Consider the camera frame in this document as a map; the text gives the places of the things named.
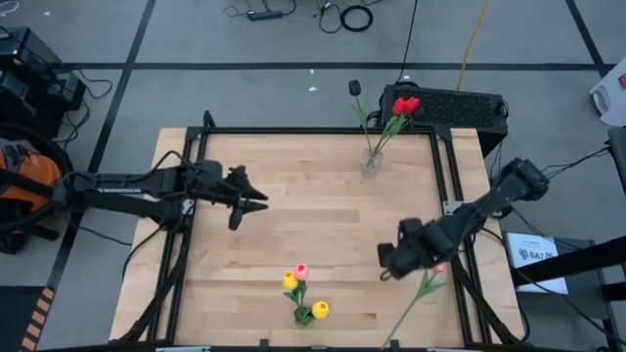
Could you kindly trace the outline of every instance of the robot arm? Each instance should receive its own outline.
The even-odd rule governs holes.
[[[380,278],[396,280],[414,270],[432,268],[452,260],[466,236],[476,233],[487,217],[516,200],[537,200],[548,191],[548,179],[529,160],[514,159],[495,179],[491,191],[472,203],[459,206],[452,215],[425,225],[418,218],[398,226],[398,245],[379,244]]]
[[[176,230],[186,214],[187,199],[202,199],[232,207],[229,228],[237,230],[244,214],[267,208],[253,201],[267,200],[247,179],[246,168],[230,169],[222,179],[222,164],[214,160],[153,169],[146,174],[94,174],[74,172],[59,180],[52,201],[59,208],[105,210],[150,217],[166,230]],[[156,201],[130,197],[149,195]]]

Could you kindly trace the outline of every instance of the glass vase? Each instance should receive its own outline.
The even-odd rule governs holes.
[[[382,152],[373,155],[370,149],[363,150],[363,156],[361,157],[361,175],[365,178],[376,176],[379,173],[381,164]]]

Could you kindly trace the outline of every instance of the power cable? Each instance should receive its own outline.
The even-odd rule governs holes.
[[[247,4],[247,10],[241,12],[237,8],[237,6],[231,5],[231,6],[227,6],[226,8],[224,8],[224,10],[222,10],[222,12],[226,16],[228,16],[228,17],[245,16],[245,15],[254,13],[254,10],[252,10],[252,5],[250,4],[249,0],[243,0],[243,1],[245,1],[246,4]],[[261,0],[261,2],[263,4],[263,8],[265,9],[265,12],[272,12],[272,10],[270,9],[270,6],[269,6],[267,0]],[[291,10],[289,10],[287,12],[283,12],[283,17],[284,16],[289,16],[289,15],[293,14],[295,12],[295,10],[297,9],[297,3],[295,2],[295,0],[291,0],[291,3],[293,4],[293,6],[291,7]]]
[[[129,242],[120,241],[120,240],[118,240],[118,239],[114,239],[114,238],[112,238],[112,237],[109,237],[109,236],[103,235],[103,234],[101,234],[101,233],[99,233],[99,232],[97,232],[97,231],[95,231],[95,230],[90,229],[90,228],[87,228],[87,227],[84,227],[84,226],[77,225],[77,224],[75,224],[75,223],[71,220],[71,218],[70,218],[69,216],[67,217],[67,223],[68,223],[68,224],[69,224],[72,228],[74,228],[74,229],[76,229],[76,230],[82,230],[82,231],[88,232],[88,233],[90,233],[90,234],[96,235],[96,236],[98,236],[99,238],[105,239],[105,240],[107,240],[107,241],[111,241],[111,242],[119,243],[119,244],[122,244],[122,245],[132,245],[132,244],[133,244],[133,243],[129,243]]]
[[[20,1],[5,1],[3,3],[0,3],[0,7],[3,7],[5,5],[9,5],[9,4],[13,4],[14,5],[13,9],[0,11],[0,17],[6,17],[8,14],[11,14],[12,12],[14,12],[15,10],[17,10],[20,7]]]
[[[589,155],[583,156],[580,159],[574,161],[574,162],[570,162],[568,164],[561,164],[561,165],[550,165],[550,166],[546,166],[544,167],[541,172],[544,172],[550,168],[554,168],[554,167],[559,167],[558,170],[556,171],[551,171],[549,172],[546,177],[548,178],[548,180],[552,180],[553,178],[559,176],[561,173],[565,172],[566,170],[579,165],[580,163],[582,163],[585,160],[588,160],[590,158],[594,158],[594,157],[600,157],[600,156],[605,156],[608,154],[608,148],[602,148],[597,152],[591,153]]]
[[[245,15],[247,15],[247,13],[252,11],[252,5],[250,5],[250,2],[248,0],[244,0],[244,1],[247,3],[247,10],[246,11],[240,12],[239,9],[235,5],[231,5],[231,6],[226,7],[223,10],[224,14],[226,14],[226,16],[228,16],[228,17],[237,17],[237,16],[245,16]],[[228,13],[229,9],[235,10],[235,14],[229,14]]]
[[[484,227],[480,230],[484,231],[488,235],[491,235],[499,244],[502,245],[502,247],[506,249],[505,240],[498,236],[498,234]],[[526,342],[528,340],[528,337],[530,337],[530,324],[528,323],[528,317],[526,316],[526,312],[524,312],[524,310],[521,308],[521,305],[517,304],[517,308],[519,308],[519,315],[521,316],[521,320],[524,324],[524,336],[521,338],[521,341]]]
[[[558,239],[554,239],[554,238],[551,238],[549,236],[546,236],[546,234],[541,232],[539,229],[537,229],[536,226],[534,226],[528,220],[526,220],[526,218],[519,212],[519,210],[515,209],[514,207],[512,207],[512,209],[513,209],[513,214],[515,214],[519,218],[519,220],[521,220],[524,223],[524,225],[526,225],[526,227],[528,229],[533,231],[536,235],[539,235],[542,238],[546,239],[547,241],[554,243],[558,248],[564,249],[564,250],[578,250],[578,249],[582,249],[581,247],[579,247],[577,245],[574,245],[574,244],[571,244],[571,243],[567,243],[567,242],[562,242],[562,241],[559,241]]]
[[[339,32],[341,30],[341,28],[342,28],[341,22],[339,22],[339,26],[336,29],[328,30],[328,29],[325,29],[322,26],[322,20],[324,19],[324,15],[331,8],[336,9],[337,15],[339,16],[339,18],[341,18],[341,8],[339,7],[339,5],[338,4],[331,4],[329,2],[329,0],[325,0],[324,1],[324,5],[320,7],[319,2],[317,0],[316,0],[316,2],[317,2],[316,5],[317,5],[318,10],[320,10],[320,15],[319,15],[318,23],[317,23],[317,25],[320,27],[320,29],[323,32],[327,33],[327,34],[335,34],[335,33]]]
[[[411,26],[409,27],[409,37],[407,38],[407,47],[404,49],[404,58],[402,59],[402,67],[400,68],[400,75],[396,79],[395,84],[398,84],[404,74],[404,67],[407,64],[407,55],[409,54],[409,46],[411,45],[411,36],[413,35],[413,25],[415,24],[415,13],[418,10],[418,0],[415,0],[413,4],[413,15],[411,15]]]
[[[130,259],[133,257],[133,254],[135,254],[135,252],[137,252],[139,248],[144,246],[144,244],[146,244],[149,240],[151,240],[154,236],[156,236],[161,230],[163,230],[163,227],[164,226],[162,224],[158,224],[158,226],[156,227],[156,230],[154,230],[151,234],[149,234],[146,238],[144,238],[141,242],[139,242],[139,244],[137,244],[137,246],[135,246],[130,251],[130,253],[128,253],[126,260],[124,261],[124,267],[121,272],[121,277],[123,279],[124,279],[124,275],[126,275],[126,268],[128,267],[128,263],[130,262]]]

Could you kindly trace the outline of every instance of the wooden table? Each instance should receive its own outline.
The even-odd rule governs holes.
[[[182,151],[185,129],[162,129],[155,160]],[[453,131],[467,200],[488,190],[474,130]],[[359,135],[210,135],[207,158],[225,168],[243,164],[251,184],[269,196],[270,209],[227,229],[229,210],[200,201],[176,331],[177,345],[378,347],[417,291],[422,271],[381,282],[379,242],[395,242],[398,220],[441,216],[428,136],[396,136],[384,150],[374,179],[359,171],[366,146]],[[445,149],[440,145],[448,193],[453,198]],[[170,166],[177,163],[169,160]],[[494,221],[487,227],[499,233]],[[139,221],[134,244],[156,228]],[[124,334],[155,293],[165,235],[136,253],[128,266],[111,338]],[[517,335],[523,328],[509,266],[501,245],[479,234],[475,243],[486,300]],[[311,267],[306,300],[326,300],[332,314],[307,328],[293,320],[281,280],[297,263]],[[420,300],[395,334],[404,347],[463,346],[452,276],[445,288]],[[159,335],[169,303],[163,305]],[[469,299],[474,340],[479,340]]]

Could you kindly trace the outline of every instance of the red rose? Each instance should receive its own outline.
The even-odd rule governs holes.
[[[420,99],[411,97],[404,105],[405,113],[413,113],[420,108]]]
[[[398,98],[393,103],[393,114],[401,115],[403,113],[413,113],[420,108],[420,100],[412,97],[409,99]]]
[[[406,100],[404,98],[398,98],[398,100],[393,103],[393,114],[400,115],[404,112],[404,107],[406,105]]]

